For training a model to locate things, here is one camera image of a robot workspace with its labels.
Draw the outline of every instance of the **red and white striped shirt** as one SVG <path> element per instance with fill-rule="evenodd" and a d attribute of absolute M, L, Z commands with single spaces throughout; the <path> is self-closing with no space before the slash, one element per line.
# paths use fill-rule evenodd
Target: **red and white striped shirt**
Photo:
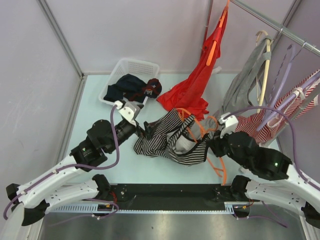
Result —
<path fill-rule="evenodd" d="M 318 73 L 320 69 L 315 71 L 313 74 L 306 77 L 304 80 L 302 80 L 300 83 L 298 83 L 291 91 L 287 92 L 283 97 L 279 98 L 278 101 L 275 103 L 275 108 L 278 108 L 281 103 L 289 97 L 289 95 L 296 89 L 301 87 L 302 84 L 304 84 L 309 78 L 311 78 L 314 74 Z M 307 97 L 314 89 L 315 87 L 320 83 L 320 78 L 316 80 L 305 92 L 304 96 Z M 300 96 L 295 98 L 293 101 L 288 103 L 283 109 L 285 110 L 285 115 L 287 117 L 291 117 L 292 113 L 299 107 L 299 105 L 302 103 L 303 99 L 301 99 Z M 302 114 L 308 112 L 310 109 L 312 109 L 314 106 L 318 105 L 318 95 L 306 106 L 306 108 L 298 115 L 300 117 Z M 284 118 L 281 117 L 279 114 L 277 114 L 273 119 L 271 119 L 268 124 L 263 126 L 263 128 L 260 131 L 257 131 L 257 128 L 262 123 L 262 119 L 265 115 L 266 110 L 262 109 L 259 113 L 253 114 L 249 117 L 244 116 L 238 116 L 237 119 L 239 121 L 235 131 L 236 132 L 246 132 L 251 137 L 255 139 L 255 141 L 259 143 L 266 143 L 274 136 L 276 135 L 278 129 L 280 126 L 285 124 Z"/>

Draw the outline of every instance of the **laundry basket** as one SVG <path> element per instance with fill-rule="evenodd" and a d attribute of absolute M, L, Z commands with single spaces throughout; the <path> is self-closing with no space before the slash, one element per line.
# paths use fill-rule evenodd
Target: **laundry basket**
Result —
<path fill-rule="evenodd" d="M 99 94 L 99 100 L 102 103 L 108 105 L 114 105 L 115 103 L 112 101 L 104 100 L 104 97 L 107 94 L 108 86 L 117 83 L 117 81 L 126 74 L 131 74 L 145 83 L 147 83 L 150 79 L 154 79 L 157 77 L 159 72 L 159 65 L 148 62 L 148 61 L 141 61 L 136 59 L 129 59 L 123 58 L 116 64 L 115 68 L 111 72 L 109 80 L 106 82 L 104 88 Z M 146 104 L 148 97 L 144 98 L 143 105 Z"/>

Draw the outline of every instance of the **red garment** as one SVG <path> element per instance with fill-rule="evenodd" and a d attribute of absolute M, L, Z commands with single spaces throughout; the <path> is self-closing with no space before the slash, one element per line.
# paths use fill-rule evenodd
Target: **red garment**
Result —
<path fill-rule="evenodd" d="M 313 74 L 306 77 L 304 80 L 302 80 L 300 83 L 298 83 L 291 91 L 287 92 L 283 97 L 279 98 L 277 102 L 275 103 L 274 107 L 278 108 L 281 103 L 289 97 L 289 95 L 298 87 L 300 87 L 302 84 L 304 84 L 309 78 L 311 78 L 313 75 L 315 75 L 317 72 L 319 72 L 319 69 L 314 72 Z M 320 83 L 320 78 L 316 80 L 305 92 L 305 97 L 308 97 L 309 94 L 316 88 L 316 86 Z M 284 112 L 284 109 L 282 112 L 284 114 L 291 118 L 294 111 L 300 106 L 300 104 L 303 102 L 303 99 L 301 99 L 300 96 L 298 96 L 296 99 L 294 99 L 291 102 L 290 106 L 285 106 L 284 109 L 286 111 Z M 308 112 L 310 109 L 318 105 L 318 95 L 306 106 L 306 108 L 297 116 L 300 117 L 301 115 Z M 262 109 L 259 113 L 255 113 L 249 117 L 244 116 L 238 116 L 237 119 L 239 121 L 235 131 L 236 132 L 246 132 L 249 136 L 253 137 L 255 141 L 259 143 L 266 143 L 269 140 L 273 139 L 275 135 L 278 132 L 278 129 L 285 124 L 285 119 L 277 114 L 273 119 L 271 119 L 268 124 L 264 125 L 263 128 L 260 131 L 257 131 L 258 126 L 262 123 L 262 119 L 265 115 L 266 110 Z"/>
<path fill-rule="evenodd" d="M 204 119 L 204 114 L 209 113 L 206 110 L 208 103 L 201 98 L 201 96 L 205 91 L 216 60 L 220 58 L 221 55 L 220 44 L 227 25 L 228 7 L 225 7 L 224 10 L 227 12 L 222 28 L 219 27 L 219 21 L 214 32 L 204 42 L 201 59 L 190 76 L 186 80 L 175 85 L 170 91 L 157 98 L 157 101 L 161 103 L 167 111 L 171 111 L 173 108 L 184 108 L 195 115 L 198 120 Z M 210 50 L 213 47 L 214 40 L 217 44 L 211 64 L 210 66 L 207 66 L 206 62 L 210 54 Z"/>

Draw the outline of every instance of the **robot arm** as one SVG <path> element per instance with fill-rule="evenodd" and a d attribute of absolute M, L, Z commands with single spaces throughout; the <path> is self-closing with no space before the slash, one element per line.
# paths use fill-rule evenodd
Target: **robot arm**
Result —
<path fill-rule="evenodd" d="M 143 105 L 124 101 L 117 101 L 115 104 L 123 118 L 115 126 L 118 145 L 135 133 L 145 134 L 135 120 Z M 92 169 L 108 169 L 115 166 L 117 162 L 98 168 L 108 159 L 105 153 L 111 154 L 115 149 L 111 123 L 107 120 L 98 120 L 87 131 L 85 140 L 72 149 L 71 153 L 56 166 L 28 183 L 22 185 L 12 183 L 7 186 L 9 199 L 11 201 L 16 199 L 13 204 L 23 204 L 25 209 L 22 225 L 35 223 L 52 209 L 62 205 L 83 199 L 106 199 L 111 186 L 104 175 L 97 174 L 91 180 L 78 185 L 61 186 Z"/>
<path fill-rule="evenodd" d="M 320 191 L 301 179 L 292 161 L 283 153 L 260 147 L 253 137 L 245 132 L 235 132 L 238 120 L 224 114 L 209 146 L 217 157 L 227 155 L 243 168 L 261 179 L 275 181 L 286 190 L 260 184 L 245 176 L 236 176 L 231 186 L 232 195 L 238 201 L 256 199 L 267 201 L 306 217 L 308 223 L 320 228 Z M 309 182 L 320 186 L 312 178 Z"/>

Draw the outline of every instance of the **dark blue cloth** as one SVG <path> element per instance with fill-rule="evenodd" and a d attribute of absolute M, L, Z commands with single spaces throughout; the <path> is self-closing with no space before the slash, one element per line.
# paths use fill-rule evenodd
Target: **dark blue cloth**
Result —
<path fill-rule="evenodd" d="M 138 77 L 127 74 L 122 76 L 116 84 L 108 86 L 108 90 L 103 99 L 110 102 L 122 100 L 124 98 L 124 93 L 135 94 L 146 85 L 147 84 Z M 137 102 L 142 103 L 144 99 L 145 97 L 143 97 L 143 99 L 139 99 L 140 101 Z"/>
<path fill-rule="evenodd" d="M 116 84 L 108 86 L 107 93 L 103 98 L 106 101 L 115 102 L 123 97 L 129 101 L 143 103 L 145 97 L 157 98 L 162 91 L 161 83 L 153 78 L 145 83 L 131 74 L 121 77 Z"/>

